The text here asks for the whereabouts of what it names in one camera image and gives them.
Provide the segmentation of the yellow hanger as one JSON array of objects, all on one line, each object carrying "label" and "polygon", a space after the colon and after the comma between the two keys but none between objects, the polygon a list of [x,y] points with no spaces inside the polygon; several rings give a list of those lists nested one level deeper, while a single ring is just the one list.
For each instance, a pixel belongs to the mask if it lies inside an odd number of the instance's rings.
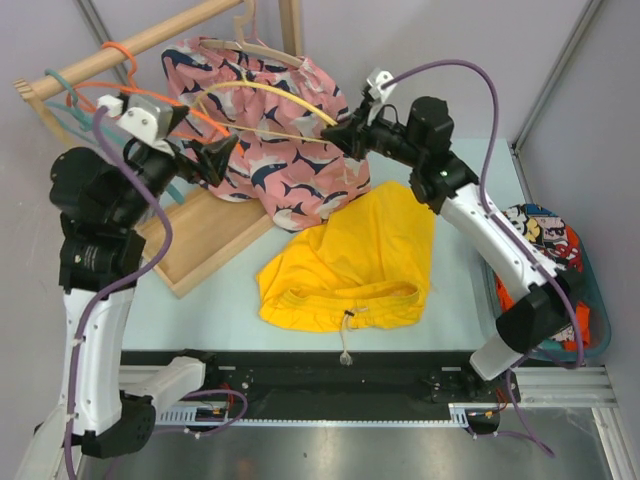
[{"label": "yellow hanger", "polygon": [[[210,85],[209,87],[207,87],[206,89],[202,90],[201,92],[198,93],[198,95],[195,97],[194,101],[193,101],[193,105],[196,106],[198,108],[198,110],[203,113],[206,117],[209,117],[209,114],[205,111],[204,105],[203,105],[203,101],[204,98],[207,97],[210,93],[216,91],[216,90],[220,90],[220,89],[227,89],[227,88],[233,88],[233,87],[238,87],[238,88],[248,88],[248,89],[255,89],[255,90],[263,90],[266,92],[269,92],[271,94],[274,94],[276,96],[279,96],[281,98],[286,99],[287,101],[297,104],[301,107],[303,107],[306,111],[312,113],[313,115],[317,116],[318,118],[320,118],[324,124],[326,126],[336,126],[338,124],[338,122],[333,119],[332,117],[330,117],[327,113],[325,113],[323,110],[319,109],[318,107],[312,105],[311,103],[307,102],[306,100],[290,93],[287,91],[284,91],[282,89],[279,89],[275,86],[271,86],[271,85],[266,85],[266,84],[260,84],[257,82],[253,82],[253,81],[249,81],[246,78],[243,78],[242,80],[233,80],[233,81],[227,81],[227,82],[221,82],[221,83],[215,83]],[[231,128],[234,128],[236,130],[246,130],[246,131],[251,131],[254,133],[260,133],[260,134],[268,134],[268,135],[273,135],[275,137],[280,137],[280,138],[287,138],[287,139],[293,139],[293,140],[301,140],[301,141],[307,141],[307,142],[312,142],[312,143],[325,143],[325,140],[322,139],[318,139],[318,138],[312,138],[312,137],[305,137],[305,136],[297,136],[297,135],[290,135],[290,134],[286,134],[286,133],[281,133],[281,132],[273,132],[270,130],[261,130],[261,129],[255,129],[255,128],[249,128],[249,127],[241,127],[239,125],[233,125],[230,124]]]}]

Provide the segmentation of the yellow shorts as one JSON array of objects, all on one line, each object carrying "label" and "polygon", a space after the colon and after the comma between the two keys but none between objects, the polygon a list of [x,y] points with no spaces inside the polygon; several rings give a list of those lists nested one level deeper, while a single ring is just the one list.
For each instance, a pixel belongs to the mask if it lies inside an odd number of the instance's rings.
[{"label": "yellow shorts", "polygon": [[431,289],[436,216],[385,182],[296,235],[257,274],[259,317],[293,331],[393,330],[420,322]]}]

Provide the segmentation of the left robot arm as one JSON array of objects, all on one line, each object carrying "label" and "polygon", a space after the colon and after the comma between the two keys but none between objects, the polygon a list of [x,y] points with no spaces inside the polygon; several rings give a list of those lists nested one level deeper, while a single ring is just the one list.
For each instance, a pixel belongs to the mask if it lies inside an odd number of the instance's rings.
[{"label": "left robot arm", "polygon": [[152,270],[136,226],[159,209],[175,178],[218,185],[238,138],[190,141],[169,137],[188,116],[185,106],[159,106],[106,96],[93,118],[96,147],[62,153],[50,171],[49,198],[64,241],[59,283],[67,315],[63,446],[106,459],[139,451],[157,416],[193,393],[207,400],[221,387],[206,355],[187,350],[141,384],[124,390],[119,367],[125,324],[139,278]]}]

